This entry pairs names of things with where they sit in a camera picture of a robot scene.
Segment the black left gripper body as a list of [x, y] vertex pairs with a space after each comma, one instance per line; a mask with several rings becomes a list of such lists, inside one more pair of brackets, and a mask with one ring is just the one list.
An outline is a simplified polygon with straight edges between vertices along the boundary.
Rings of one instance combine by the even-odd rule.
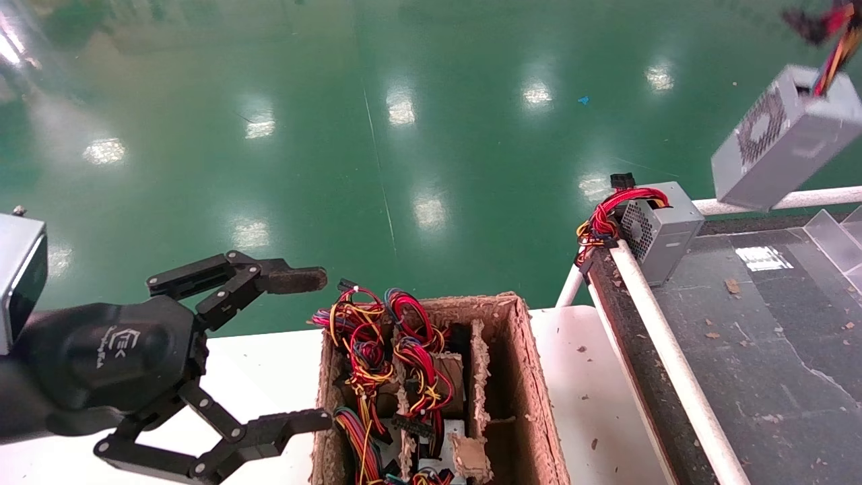
[[159, 426], [205, 361], [197, 317], [164, 296], [38, 311], [2, 357], [2, 443], [89, 436], [124, 418]]

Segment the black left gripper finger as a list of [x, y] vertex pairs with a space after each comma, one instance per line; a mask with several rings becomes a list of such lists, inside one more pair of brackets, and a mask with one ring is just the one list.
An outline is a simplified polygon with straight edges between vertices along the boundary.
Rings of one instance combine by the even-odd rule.
[[[221, 439], [195, 457], [169, 449], [138, 444], [142, 432], [166, 423], [188, 406]], [[142, 411], [123, 420], [94, 448], [94, 455], [123, 472], [185, 484], [222, 484], [244, 464], [282, 455], [298, 434], [325, 432], [333, 419], [323, 408], [278, 412], [241, 424], [198, 383], [185, 383]]]
[[155, 274], [147, 280], [151, 297], [180, 301], [210, 291], [196, 306], [204, 329], [217, 331], [262, 294], [307, 294], [325, 288], [323, 267], [293, 268], [284, 259], [256, 260], [229, 251]]

